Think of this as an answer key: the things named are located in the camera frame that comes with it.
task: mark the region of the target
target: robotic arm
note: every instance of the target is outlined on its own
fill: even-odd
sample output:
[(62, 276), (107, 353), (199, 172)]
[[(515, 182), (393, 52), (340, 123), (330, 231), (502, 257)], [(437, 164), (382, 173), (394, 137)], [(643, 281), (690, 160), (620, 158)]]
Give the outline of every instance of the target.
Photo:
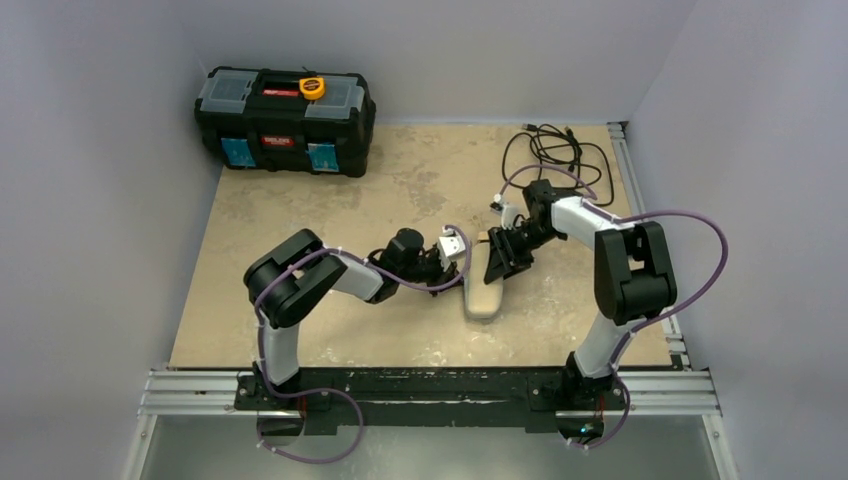
[[(257, 260), (244, 275), (250, 301), (255, 302), (295, 262), (323, 248), (321, 239), (304, 229)], [(405, 281), (436, 286), (458, 275), (454, 260), (464, 251), (465, 245), (453, 232), (445, 232), (432, 248), (424, 250), (424, 237), (405, 228), (386, 248), (372, 252), (368, 261)], [(281, 386), (298, 373), (299, 324), (330, 290), (380, 303), (393, 296), (397, 288), (393, 279), (340, 254), (315, 258), (301, 268), (299, 276), (283, 280), (265, 297), (260, 309), (266, 325), (262, 332), (265, 373), (271, 383)]]
[[(529, 269), (533, 250), (556, 238), (570, 235), (594, 250), (599, 313), (585, 341), (568, 357), (563, 386), (568, 397), (609, 390), (622, 345), (626, 348), (634, 328), (677, 299), (663, 229), (656, 222), (616, 223), (573, 189), (552, 187), (548, 180), (531, 182), (522, 194), (529, 214), (521, 223), (516, 222), (518, 208), (502, 201), (493, 204), (501, 212), (501, 226), (488, 232), (490, 255), (483, 281)], [(288, 267), (323, 248), (317, 235), (301, 230), (259, 259), (244, 276), (251, 302)], [(425, 250), (420, 233), (402, 229), (384, 249), (372, 252), (369, 262), (404, 281), (435, 286), (458, 275), (454, 260), (464, 249), (458, 238), (446, 233)], [(297, 382), (290, 380), (300, 368), (298, 325), (330, 290), (380, 303), (397, 288), (395, 280), (340, 254), (317, 257), (301, 268), (300, 276), (282, 281), (260, 309), (267, 325), (262, 332), (265, 374), (271, 383), (296, 388)]]
[(496, 197), (501, 226), (489, 230), (491, 245), (484, 283), (509, 278), (530, 268), (532, 251), (570, 235), (595, 252), (595, 300), (599, 313), (589, 334), (566, 362), (566, 380), (574, 391), (604, 388), (612, 365), (632, 338), (633, 329), (677, 299), (677, 284), (662, 227), (656, 222), (614, 223), (605, 211), (569, 188), (548, 180), (522, 189), (529, 216), (516, 225), (518, 209)]

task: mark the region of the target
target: gray wall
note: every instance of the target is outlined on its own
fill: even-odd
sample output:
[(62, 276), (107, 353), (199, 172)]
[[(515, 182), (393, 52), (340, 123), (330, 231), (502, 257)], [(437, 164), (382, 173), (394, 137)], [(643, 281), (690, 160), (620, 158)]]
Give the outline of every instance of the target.
[(4, 2), (0, 478), (116, 478), (219, 167), (167, 3)]
[[(848, 3), (700, 0), (633, 116), (650, 208), (710, 214), (725, 277), (682, 326), (745, 479), (845, 478)], [(673, 231), (690, 293), (716, 261)]]
[(378, 120), (623, 120), (694, 0), (173, 0), (207, 68), (356, 71)]

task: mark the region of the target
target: speckled work surface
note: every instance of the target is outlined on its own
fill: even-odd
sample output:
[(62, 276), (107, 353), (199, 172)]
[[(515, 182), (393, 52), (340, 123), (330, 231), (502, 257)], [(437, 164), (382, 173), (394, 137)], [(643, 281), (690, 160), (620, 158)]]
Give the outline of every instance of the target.
[[(453, 223), (469, 237), (494, 226), (489, 210), (502, 184), (500, 161), (516, 126), (378, 126), (362, 178), (294, 172), (224, 170), (212, 207), (171, 356), (172, 367), (244, 367), (256, 349), (256, 319), (242, 284), (245, 269), (297, 230), (308, 227), (327, 244), (359, 255), (401, 227), (428, 244)], [(574, 127), (615, 162), (606, 127)], [(594, 149), (584, 159), (602, 165)], [(516, 141), (508, 171), (531, 162)], [(517, 182), (526, 183), (531, 173)], [(546, 172), (555, 185), (564, 185)], [(616, 201), (630, 209), (613, 163)], [(597, 185), (601, 199), (609, 187)], [(523, 205), (518, 190), (508, 200)], [(466, 320), (462, 289), (436, 298), (401, 288), (379, 305), (333, 293), (301, 324), (299, 358), (312, 366), (554, 365), (582, 341), (595, 318), (592, 253), (576, 241), (550, 242), (529, 271), (506, 281), (503, 305), (490, 323)], [(668, 365), (659, 325), (641, 332), (626, 364)]]

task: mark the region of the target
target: metal frame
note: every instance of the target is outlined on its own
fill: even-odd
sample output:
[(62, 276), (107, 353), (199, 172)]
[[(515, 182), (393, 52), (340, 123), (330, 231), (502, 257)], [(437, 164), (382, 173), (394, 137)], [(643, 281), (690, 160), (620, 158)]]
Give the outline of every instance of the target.
[[(642, 213), (645, 206), (633, 173), (630, 153), (619, 123), (608, 125), (610, 141), (630, 207)], [(631, 392), (630, 415), (701, 416), (711, 453), (721, 480), (738, 480), (738, 474), (724, 434), (721, 410), (709, 372), (691, 370), (686, 344), (676, 317), (662, 322), (669, 353), (680, 358), (682, 371), (621, 371), (620, 376)], [(152, 371), (142, 395), (130, 453), (125, 463), (124, 480), (141, 478), (150, 440), (159, 416), (235, 415), (253, 417), (299, 418), (296, 411), (254, 412), (233, 408), (239, 371)], [(593, 412), (561, 411), (557, 417), (592, 415)], [(621, 412), (608, 411), (609, 416)]]

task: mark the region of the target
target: black toolbox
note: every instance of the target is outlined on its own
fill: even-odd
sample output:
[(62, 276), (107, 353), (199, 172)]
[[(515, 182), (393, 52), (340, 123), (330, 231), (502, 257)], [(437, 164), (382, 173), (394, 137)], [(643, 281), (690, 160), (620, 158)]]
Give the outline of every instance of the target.
[[(321, 77), (307, 100), (301, 79)], [(233, 169), (361, 177), (377, 107), (362, 75), (218, 67), (194, 102), (203, 144)]]

